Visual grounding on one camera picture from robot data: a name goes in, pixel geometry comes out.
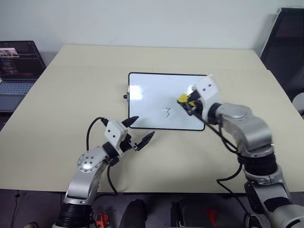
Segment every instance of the laptop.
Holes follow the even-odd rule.
[[[33,41],[0,41],[0,112],[14,112],[45,68]]]

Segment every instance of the laptop keyboard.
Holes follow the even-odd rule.
[[[25,95],[34,83],[7,83],[0,84],[0,95]]]

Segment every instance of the white wall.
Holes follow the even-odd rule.
[[[259,52],[277,9],[303,4],[303,0],[0,0],[0,40],[34,40],[46,63],[66,43]]]

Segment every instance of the whiteboard frame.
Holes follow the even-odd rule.
[[[148,73],[148,72],[130,72],[128,74],[128,97],[130,97],[130,74],[146,74],[146,75],[183,75],[183,76],[208,76],[208,75],[197,75],[197,74],[170,74],[170,73]],[[130,100],[128,100],[128,118],[130,118]],[[150,128],[150,127],[132,127],[132,129],[155,129],[155,130],[176,130],[176,131],[197,131],[201,132],[205,129],[206,124],[203,123],[203,128],[200,130],[196,129],[175,129],[175,128]]]

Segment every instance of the yellow marker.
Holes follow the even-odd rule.
[[[177,101],[178,101],[179,103],[187,103],[187,101],[188,101],[188,96],[187,96],[187,94],[182,94],[182,95],[177,99]]]
[[[187,103],[187,102],[188,102],[188,95],[187,95],[187,94],[182,94],[182,95],[177,99],[177,101],[178,101],[179,103]],[[193,107],[196,106],[196,105],[194,104],[193,101],[190,101],[189,104],[190,104],[191,106],[193,106]]]

